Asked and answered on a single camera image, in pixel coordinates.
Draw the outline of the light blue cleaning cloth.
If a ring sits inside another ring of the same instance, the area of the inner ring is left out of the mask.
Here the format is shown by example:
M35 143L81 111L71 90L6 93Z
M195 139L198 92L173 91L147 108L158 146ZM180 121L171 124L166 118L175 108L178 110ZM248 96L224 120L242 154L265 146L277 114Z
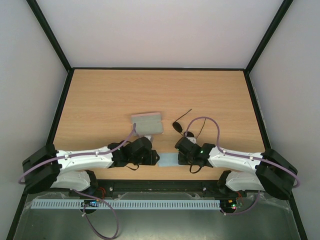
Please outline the light blue cleaning cloth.
M160 153L157 164L159 167L178 167L178 153Z

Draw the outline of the pink glasses case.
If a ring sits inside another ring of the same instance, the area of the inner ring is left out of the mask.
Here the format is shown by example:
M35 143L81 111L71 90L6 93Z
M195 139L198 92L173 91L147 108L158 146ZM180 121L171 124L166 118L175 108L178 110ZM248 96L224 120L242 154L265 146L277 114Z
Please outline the pink glasses case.
M130 120L135 124L135 136L157 135L164 131L160 112L133 114Z

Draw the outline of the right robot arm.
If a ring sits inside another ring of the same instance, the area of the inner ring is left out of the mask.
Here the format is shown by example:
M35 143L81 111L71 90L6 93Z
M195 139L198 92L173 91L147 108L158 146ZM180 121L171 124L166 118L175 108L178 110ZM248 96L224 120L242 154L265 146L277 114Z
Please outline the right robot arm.
M218 183L218 191L224 196L238 191L264 191L288 200L298 182L297 169L271 148L254 153L232 151L211 143L199 146L191 137L182 137L175 148L179 165L225 168Z

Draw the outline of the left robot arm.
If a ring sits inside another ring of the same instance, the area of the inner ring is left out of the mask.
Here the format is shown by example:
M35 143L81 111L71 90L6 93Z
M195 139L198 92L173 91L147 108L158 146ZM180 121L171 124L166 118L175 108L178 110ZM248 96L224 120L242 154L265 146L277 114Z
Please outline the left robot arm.
M22 162L23 175L19 183L25 185L28 194L54 188L78 192L95 190L98 182L93 169L122 168L128 164L154 166L159 159L151 139L145 136L133 142L113 142L81 151L57 150L53 144L48 144Z

